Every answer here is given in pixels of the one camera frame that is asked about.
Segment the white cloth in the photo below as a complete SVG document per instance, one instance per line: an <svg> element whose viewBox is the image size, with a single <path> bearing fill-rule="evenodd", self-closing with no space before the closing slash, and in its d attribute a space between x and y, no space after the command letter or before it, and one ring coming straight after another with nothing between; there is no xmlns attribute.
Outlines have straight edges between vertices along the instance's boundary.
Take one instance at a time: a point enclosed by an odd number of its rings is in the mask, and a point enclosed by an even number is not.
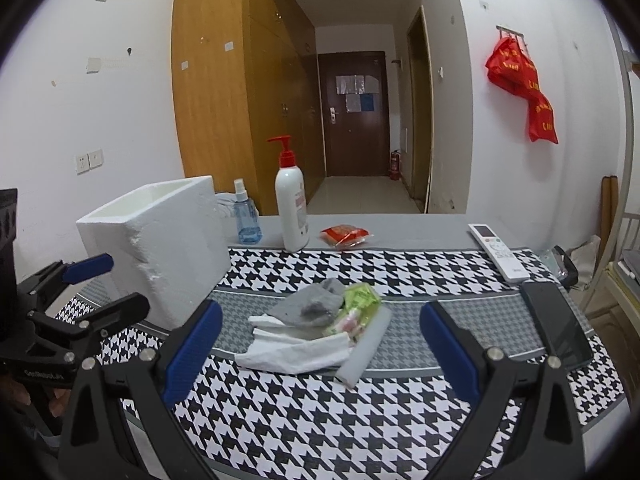
<svg viewBox="0 0 640 480"><path fill-rule="evenodd" d="M244 368L302 374L320 368L339 366L351 353L351 340L345 332L322 337L320 329L299 329L284 325L271 316L251 316L254 342L246 353L236 354Z"/></svg>
<svg viewBox="0 0 640 480"><path fill-rule="evenodd" d="M236 203L236 194L235 193L216 193L216 199L218 200L218 212L220 213L220 218L233 218L236 216L234 213L234 204ZM258 216L260 216L260 212L258 208L255 208L255 211Z"/></svg>

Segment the smartphone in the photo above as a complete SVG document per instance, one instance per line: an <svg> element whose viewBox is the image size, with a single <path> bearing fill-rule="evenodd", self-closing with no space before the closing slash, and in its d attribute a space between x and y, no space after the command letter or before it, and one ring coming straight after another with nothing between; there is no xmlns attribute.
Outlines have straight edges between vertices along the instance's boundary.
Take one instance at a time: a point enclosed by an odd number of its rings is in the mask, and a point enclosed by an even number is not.
<svg viewBox="0 0 640 480"><path fill-rule="evenodd" d="M567 370L587 366L593 351L558 286L552 282L526 282L520 285L520 293L548 354L558 356Z"/></svg>

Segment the fire extinguisher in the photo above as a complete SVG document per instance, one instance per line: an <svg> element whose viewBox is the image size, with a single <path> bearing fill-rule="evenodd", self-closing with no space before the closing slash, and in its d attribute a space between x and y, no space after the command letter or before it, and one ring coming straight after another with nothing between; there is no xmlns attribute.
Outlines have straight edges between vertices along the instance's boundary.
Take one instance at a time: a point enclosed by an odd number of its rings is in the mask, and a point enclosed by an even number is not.
<svg viewBox="0 0 640 480"><path fill-rule="evenodd" d="M391 180L400 179L400 151L391 152L391 162L389 163L389 177Z"/></svg>

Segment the tiled floor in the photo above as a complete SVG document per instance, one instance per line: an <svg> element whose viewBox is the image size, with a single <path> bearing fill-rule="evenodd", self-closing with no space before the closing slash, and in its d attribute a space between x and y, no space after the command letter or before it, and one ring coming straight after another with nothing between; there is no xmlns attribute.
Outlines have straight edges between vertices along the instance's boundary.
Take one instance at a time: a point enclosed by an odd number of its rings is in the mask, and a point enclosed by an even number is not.
<svg viewBox="0 0 640 480"><path fill-rule="evenodd" d="M387 176L330 176L306 207L309 214L419 213L399 180Z"/></svg>

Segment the white remote control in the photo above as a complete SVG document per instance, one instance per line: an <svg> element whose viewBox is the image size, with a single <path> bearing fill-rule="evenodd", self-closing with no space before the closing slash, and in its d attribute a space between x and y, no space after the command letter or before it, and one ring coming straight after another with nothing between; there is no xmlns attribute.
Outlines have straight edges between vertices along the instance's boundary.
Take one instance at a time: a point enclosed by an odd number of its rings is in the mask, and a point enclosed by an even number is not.
<svg viewBox="0 0 640 480"><path fill-rule="evenodd" d="M471 234L498 267L507 283L519 283L529 278L529 273L502 240L487 224L469 224Z"/></svg>

